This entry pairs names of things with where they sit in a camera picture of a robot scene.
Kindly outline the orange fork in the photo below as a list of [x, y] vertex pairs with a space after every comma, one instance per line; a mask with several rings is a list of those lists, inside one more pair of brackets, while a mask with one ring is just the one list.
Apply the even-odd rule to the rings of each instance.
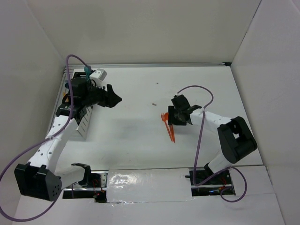
[[167, 133], [168, 133], [168, 135], [169, 135], [169, 137], [170, 137], [170, 140], [172, 141], [172, 139], [171, 139], [171, 134], [170, 134], [170, 130], [169, 130], [169, 125], [168, 125], [168, 122], [165, 120], [165, 113], [162, 113], [162, 114], [161, 114], [161, 120], [163, 121], [163, 123], [164, 123], [164, 125], [165, 125], [165, 128], [166, 128], [166, 130], [167, 130]]

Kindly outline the teal spoon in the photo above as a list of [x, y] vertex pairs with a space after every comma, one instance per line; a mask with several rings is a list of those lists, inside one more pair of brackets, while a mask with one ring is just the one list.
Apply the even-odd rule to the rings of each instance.
[[85, 72], [85, 74], [86, 74], [86, 80], [88, 81], [89, 79], [90, 79], [90, 75], [91, 75], [91, 73], [92, 73], [92, 69], [91, 69], [91, 67], [90, 66], [85, 66], [84, 67], [84, 72]]

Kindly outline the orange spoon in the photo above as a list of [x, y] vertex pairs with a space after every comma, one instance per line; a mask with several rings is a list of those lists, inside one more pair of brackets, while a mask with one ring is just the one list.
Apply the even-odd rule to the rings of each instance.
[[165, 113], [165, 120], [166, 120], [167, 122], [169, 122], [169, 114], [168, 114], [168, 113]]

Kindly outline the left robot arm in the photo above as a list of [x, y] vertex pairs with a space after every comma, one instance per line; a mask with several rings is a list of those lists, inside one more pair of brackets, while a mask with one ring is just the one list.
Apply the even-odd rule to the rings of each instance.
[[58, 159], [89, 107], [113, 108], [122, 99], [113, 91], [111, 84], [97, 86], [94, 81], [83, 77], [72, 78], [67, 88], [68, 93], [57, 109], [46, 141], [40, 144], [27, 163], [18, 164], [14, 170], [19, 191], [24, 196], [53, 202], [64, 188], [73, 183], [82, 187], [92, 183], [89, 165], [72, 163], [66, 170], [56, 172]]

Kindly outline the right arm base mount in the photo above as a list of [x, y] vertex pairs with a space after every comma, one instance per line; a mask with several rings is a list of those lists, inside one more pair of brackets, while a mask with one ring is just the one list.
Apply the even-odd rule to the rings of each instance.
[[232, 184], [232, 179], [228, 170], [221, 172], [214, 178], [210, 179], [206, 183], [196, 187], [193, 183], [193, 170], [190, 169], [189, 173], [185, 175], [185, 178], [190, 181], [191, 194], [193, 197], [198, 196], [217, 196], [221, 191], [225, 189], [223, 195], [235, 195], [235, 191]]

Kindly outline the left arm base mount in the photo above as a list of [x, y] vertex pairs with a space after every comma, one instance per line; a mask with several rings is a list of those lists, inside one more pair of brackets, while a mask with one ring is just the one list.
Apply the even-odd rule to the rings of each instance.
[[107, 203], [108, 171], [91, 171], [91, 180], [85, 186], [78, 182], [63, 190], [63, 199], [90, 199], [96, 203]]

